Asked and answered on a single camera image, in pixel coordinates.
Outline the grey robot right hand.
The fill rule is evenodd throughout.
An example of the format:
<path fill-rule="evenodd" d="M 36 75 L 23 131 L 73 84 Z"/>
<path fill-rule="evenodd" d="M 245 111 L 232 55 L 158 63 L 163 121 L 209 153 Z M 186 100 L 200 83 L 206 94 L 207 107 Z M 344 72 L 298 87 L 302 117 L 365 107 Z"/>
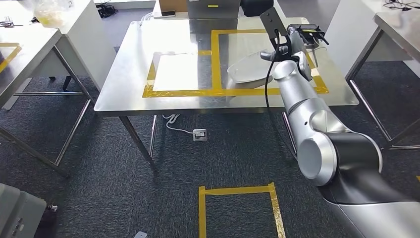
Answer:
<path fill-rule="evenodd" d="M 260 58 L 267 61 L 281 62 L 284 60 L 292 59 L 292 55 L 298 52 L 304 52 L 305 46 L 304 41 L 297 31 L 291 31 L 289 33 L 289 41 L 291 49 L 287 46 L 275 46 L 276 49 L 273 52 L 261 51 Z"/>

